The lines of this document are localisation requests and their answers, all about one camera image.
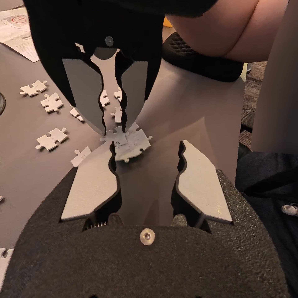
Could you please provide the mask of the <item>black padded rest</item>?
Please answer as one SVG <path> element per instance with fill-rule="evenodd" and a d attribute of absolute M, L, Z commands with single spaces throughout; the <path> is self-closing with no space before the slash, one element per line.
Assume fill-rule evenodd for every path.
<path fill-rule="evenodd" d="M 178 68 L 226 83 L 236 81 L 244 67 L 243 62 L 197 53 L 177 32 L 163 43 L 162 58 Z"/>

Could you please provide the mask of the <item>printed instruction leaflet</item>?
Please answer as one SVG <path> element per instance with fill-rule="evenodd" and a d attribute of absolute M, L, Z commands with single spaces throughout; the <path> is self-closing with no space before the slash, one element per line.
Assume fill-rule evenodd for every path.
<path fill-rule="evenodd" d="M 34 63 L 39 61 L 25 7 L 0 12 L 0 42 Z"/>

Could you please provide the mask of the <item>white drawstring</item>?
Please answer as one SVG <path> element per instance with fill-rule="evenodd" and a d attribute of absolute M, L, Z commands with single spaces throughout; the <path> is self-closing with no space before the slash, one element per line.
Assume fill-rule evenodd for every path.
<path fill-rule="evenodd" d="M 283 205 L 281 207 L 281 211 L 284 214 L 287 214 L 289 216 L 295 216 L 295 217 L 297 217 L 298 216 L 298 204 L 291 203 L 289 205 Z"/>

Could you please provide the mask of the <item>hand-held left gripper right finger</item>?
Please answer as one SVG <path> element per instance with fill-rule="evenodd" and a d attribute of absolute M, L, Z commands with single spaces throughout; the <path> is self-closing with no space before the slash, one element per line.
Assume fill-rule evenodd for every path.
<path fill-rule="evenodd" d="M 174 215 L 184 215 L 187 224 L 197 228 L 205 220 L 233 223 L 213 163 L 187 140 L 180 141 L 178 157 L 171 195 Z"/>

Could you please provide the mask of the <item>person's right forearm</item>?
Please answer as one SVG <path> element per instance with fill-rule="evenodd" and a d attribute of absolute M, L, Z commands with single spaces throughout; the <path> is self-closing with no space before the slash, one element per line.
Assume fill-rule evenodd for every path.
<path fill-rule="evenodd" d="M 238 62 L 267 61 L 287 0 L 220 0 L 196 18 L 167 19 L 199 54 Z"/>

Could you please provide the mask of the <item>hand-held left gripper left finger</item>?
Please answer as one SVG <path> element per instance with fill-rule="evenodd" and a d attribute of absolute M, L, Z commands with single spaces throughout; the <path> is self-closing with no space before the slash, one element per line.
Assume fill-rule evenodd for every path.
<path fill-rule="evenodd" d="M 89 219 L 91 222 L 108 222 L 111 213 L 122 203 L 120 180 L 116 173 L 115 146 L 105 142 L 79 164 L 61 221 Z"/>

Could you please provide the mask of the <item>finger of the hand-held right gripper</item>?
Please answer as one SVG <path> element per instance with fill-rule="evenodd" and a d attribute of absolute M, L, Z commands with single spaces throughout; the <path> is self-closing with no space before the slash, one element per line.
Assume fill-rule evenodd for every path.
<path fill-rule="evenodd" d="M 83 120 L 99 135 L 104 136 L 103 106 L 100 95 L 103 91 L 103 76 L 91 59 L 62 59 L 71 87 L 76 110 Z"/>
<path fill-rule="evenodd" d="M 147 61 L 137 61 L 119 50 L 115 56 L 115 78 L 122 91 L 121 125 L 127 132 L 140 114 L 146 93 Z"/>

